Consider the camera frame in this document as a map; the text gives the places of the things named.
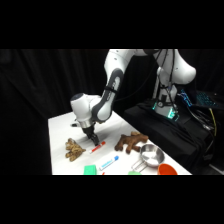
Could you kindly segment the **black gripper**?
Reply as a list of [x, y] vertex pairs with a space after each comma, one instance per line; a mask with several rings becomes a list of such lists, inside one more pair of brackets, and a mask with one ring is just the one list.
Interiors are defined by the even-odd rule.
[[83, 128], [83, 132], [87, 135], [87, 137], [91, 140], [91, 142], [97, 146], [99, 145], [99, 138], [98, 136], [94, 133], [94, 127], [90, 126], [88, 128]]

